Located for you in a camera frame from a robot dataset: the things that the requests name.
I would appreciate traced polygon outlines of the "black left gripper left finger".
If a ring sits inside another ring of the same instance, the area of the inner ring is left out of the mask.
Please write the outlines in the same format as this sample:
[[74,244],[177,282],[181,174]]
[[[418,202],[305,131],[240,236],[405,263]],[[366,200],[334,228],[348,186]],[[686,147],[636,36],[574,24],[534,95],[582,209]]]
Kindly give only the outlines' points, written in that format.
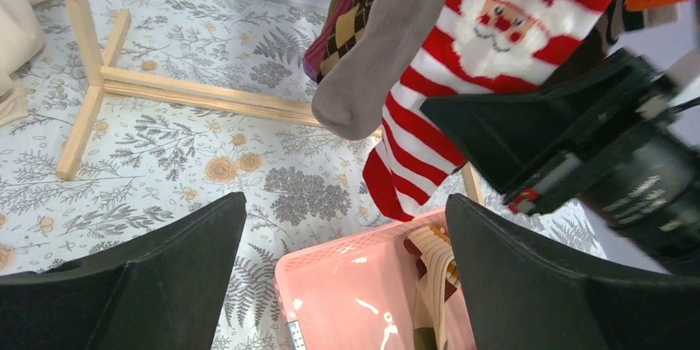
[[234,192],[99,253],[2,277],[2,348],[210,348],[245,220]]

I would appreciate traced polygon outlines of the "beige striped patchwork sock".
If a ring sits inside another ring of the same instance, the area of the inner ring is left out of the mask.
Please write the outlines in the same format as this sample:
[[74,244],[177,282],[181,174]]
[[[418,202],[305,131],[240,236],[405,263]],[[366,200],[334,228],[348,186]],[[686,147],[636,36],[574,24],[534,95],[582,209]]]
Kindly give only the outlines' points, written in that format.
[[409,232],[404,248],[415,258],[419,277],[413,312],[414,348],[446,349],[446,303],[461,287],[451,240],[438,227],[428,225]]

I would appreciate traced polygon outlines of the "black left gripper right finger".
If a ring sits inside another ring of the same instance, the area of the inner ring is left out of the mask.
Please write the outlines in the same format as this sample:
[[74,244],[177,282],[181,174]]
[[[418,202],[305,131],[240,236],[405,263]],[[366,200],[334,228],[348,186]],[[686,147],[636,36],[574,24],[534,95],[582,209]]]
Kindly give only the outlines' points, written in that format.
[[461,194],[445,214],[479,349],[696,349],[699,280],[628,267]]

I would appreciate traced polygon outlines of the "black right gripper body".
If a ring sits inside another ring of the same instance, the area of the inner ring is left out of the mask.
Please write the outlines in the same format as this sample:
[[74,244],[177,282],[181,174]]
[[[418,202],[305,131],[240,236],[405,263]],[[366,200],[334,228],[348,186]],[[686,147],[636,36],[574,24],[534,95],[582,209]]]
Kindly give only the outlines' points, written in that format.
[[544,154],[505,196],[544,214],[577,198],[676,275],[699,273],[699,150],[670,127],[699,103],[699,55],[664,71],[617,52],[528,103],[552,114]]

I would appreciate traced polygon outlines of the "grey sock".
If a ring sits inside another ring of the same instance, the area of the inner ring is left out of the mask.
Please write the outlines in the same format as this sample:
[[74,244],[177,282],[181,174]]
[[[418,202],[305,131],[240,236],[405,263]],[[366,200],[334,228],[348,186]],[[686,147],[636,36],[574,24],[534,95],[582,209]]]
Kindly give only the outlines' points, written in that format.
[[346,140],[362,140],[381,124],[391,87],[435,25],[445,0],[374,0],[360,40],[321,81],[311,110]]

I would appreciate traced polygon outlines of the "red white santa sock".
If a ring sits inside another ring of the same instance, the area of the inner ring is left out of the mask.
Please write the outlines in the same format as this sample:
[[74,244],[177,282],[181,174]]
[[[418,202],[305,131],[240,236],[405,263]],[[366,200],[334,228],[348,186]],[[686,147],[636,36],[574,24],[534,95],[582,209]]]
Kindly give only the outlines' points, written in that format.
[[409,221],[466,161],[420,110],[429,97],[538,89],[612,0],[445,0],[381,108],[363,179],[379,212]]

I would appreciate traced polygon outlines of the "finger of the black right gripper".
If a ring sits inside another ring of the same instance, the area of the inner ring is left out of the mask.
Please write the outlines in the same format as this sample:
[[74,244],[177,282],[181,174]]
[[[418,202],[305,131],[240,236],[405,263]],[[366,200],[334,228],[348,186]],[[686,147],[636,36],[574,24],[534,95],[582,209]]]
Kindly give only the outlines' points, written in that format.
[[420,110],[492,188],[511,193],[557,152],[587,160],[619,138],[660,74],[645,58],[618,50],[535,92],[429,97]]

